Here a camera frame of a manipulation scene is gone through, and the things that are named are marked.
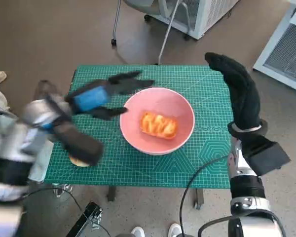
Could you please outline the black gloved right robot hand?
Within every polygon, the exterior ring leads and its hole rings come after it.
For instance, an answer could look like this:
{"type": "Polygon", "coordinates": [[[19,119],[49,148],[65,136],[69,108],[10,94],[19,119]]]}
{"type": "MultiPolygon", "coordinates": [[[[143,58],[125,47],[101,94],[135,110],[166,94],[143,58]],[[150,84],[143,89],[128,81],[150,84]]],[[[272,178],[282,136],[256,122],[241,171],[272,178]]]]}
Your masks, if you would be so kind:
{"type": "Polygon", "coordinates": [[[233,122],[240,130],[259,127],[260,98],[256,84],[246,68],[222,54],[205,53],[209,67],[223,75],[229,88],[233,122]]]}

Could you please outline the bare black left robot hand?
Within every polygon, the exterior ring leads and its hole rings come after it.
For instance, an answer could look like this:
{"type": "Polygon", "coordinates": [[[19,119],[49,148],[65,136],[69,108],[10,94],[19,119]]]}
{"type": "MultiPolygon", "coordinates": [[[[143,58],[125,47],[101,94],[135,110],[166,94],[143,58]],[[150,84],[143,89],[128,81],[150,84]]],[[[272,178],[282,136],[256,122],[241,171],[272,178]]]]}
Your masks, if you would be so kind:
{"type": "Polygon", "coordinates": [[[114,95],[129,95],[137,90],[153,86],[154,80],[141,80],[140,71],[121,73],[108,79],[95,79],[65,96],[72,112],[90,114],[96,119],[110,120],[128,111],[125,107],[107,108],[114,95]]]}

